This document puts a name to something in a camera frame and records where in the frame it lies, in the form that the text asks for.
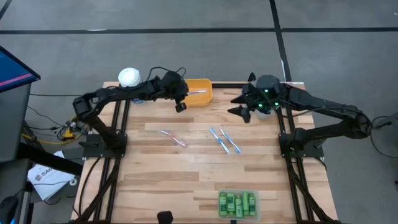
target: computer monitor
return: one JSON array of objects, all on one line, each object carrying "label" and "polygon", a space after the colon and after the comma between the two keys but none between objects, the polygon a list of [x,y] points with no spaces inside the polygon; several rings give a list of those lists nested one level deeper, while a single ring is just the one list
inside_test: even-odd
[{"label": "computer monitor", "polygon": [[0,46],[0,93],[37,80],[40,75]]}]

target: wooden table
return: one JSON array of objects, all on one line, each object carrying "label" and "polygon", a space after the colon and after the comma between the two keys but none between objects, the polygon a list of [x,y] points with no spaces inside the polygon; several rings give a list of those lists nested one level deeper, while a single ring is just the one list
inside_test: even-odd
[{"label": "wooden table", "polygon": [[[104,86],[118,85],[106,82]],[[213,99],[206,107],[188,108],[175,112],[173,101],[157,100],[144,105],[131,104],[126,133],[126,156],[121,160],[118,187],[114,201],[112,223],[157,223],[157,213],[170,210],[174,223],[229,223],[218,219],[219,189],[258,190],[261,202],[259,223],[295,223],[292,196],[285,159],[280,155],[277,135],[280,133],[276,114],[267,120],[252,116],[243,120],[227,109],[235,107],[229,101],[240,89],[214,88]],[[120,109],[119,123],[123,112]],[[100,118],[110,126],[114,103],[108,104]],[[294,118],[296,127],[313,128],[311,115]],[[227,155],[209,128],[220,127],[234,139],[243,154]],[[159,133],[166,129],[184,139],[189,147],[176,145]],[[103,160],[93,170],[83,197],[87,207],[98,192]],[[85,162],[81,180],[95,159]],[[308,188],[322,209],[337,218],[325,168],[315,159],[304,160]],[[300,205],[306,218],[303,198]],[[103,200],[101,218],[106,213],[108,196]]]}]

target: orange bowl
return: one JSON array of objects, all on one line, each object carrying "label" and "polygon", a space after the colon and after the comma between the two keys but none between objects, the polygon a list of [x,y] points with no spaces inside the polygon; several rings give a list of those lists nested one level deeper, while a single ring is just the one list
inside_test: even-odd
[{"label": "orange bowl", "polygon": [[206,90],[206,93],[198,93],[185,97],[183,102],[186,104],[186,106],[206,106],[210,103],[213,97],[213,89],[211,87],[211,81],[209,79],[186,79],[185,82],[188,85],[189,92]]}]

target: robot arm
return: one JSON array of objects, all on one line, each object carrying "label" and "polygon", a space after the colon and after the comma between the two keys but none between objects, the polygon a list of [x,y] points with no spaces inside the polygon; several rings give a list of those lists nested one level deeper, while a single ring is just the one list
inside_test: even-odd
[{"label": "robot arm", "polygon": [[[94,92],[86,93],[73,101],[77,118],[96,129],[105,143],[105,151],[121,151],[125,147],[125,137],[116,133],[113,128],[107,127],[98,115],[101,110],[112,101],[173,99],[176,102],[177,112],[187,107],[181,103],[188,93],[188,85],[176,72],[167,72],[162,79],[155,77],[134,87],[100,88]],[[91,147],[100,147],[99,143],[90,143]]]},{"label": "robot arm", "polygon": [[245,85],[242,95],[231,102],[246,105],[228,110],[241,116],[245,123],[250,122],[250,111],[259,110],[266,113],[280,105],[296,111],[312,110],[342,120],[339,124],[330,126],[305,131],[297,129],[294,138],[302,142],[337,136],[362,139],[370,135],[371,122],[357,107],[314,97],[305,90],[280,83],[279,79],[272,75],[263,75]]}]

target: clear plastic container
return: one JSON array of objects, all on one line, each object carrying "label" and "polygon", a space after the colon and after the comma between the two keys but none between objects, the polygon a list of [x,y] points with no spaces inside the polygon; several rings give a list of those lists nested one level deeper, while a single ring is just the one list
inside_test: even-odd
[{"label": "clear plastic container", "polygon": [[[242,220],[242,221],[260,221],[261,220],[261,209],[260,209],[260,195],[257,190],[236,190],[236,189],[219,189],[218,191],[218,197],[220,196],[220,193],[224,192],[226,194],[228,193],[234,193],[236,194],[241,194],[243,195],[243,192],[247,193],[252,193],[254,194],[254,198],[256,199],[256,215],[245,215],[243,218],[236,218],[235,216],[231,217],[229,215],[226,216],[221,216],[220,213],[218,212],[218,218],[221,220]],[[219,202],[220,200],[217,197],[217,208],[220,207]]]}]

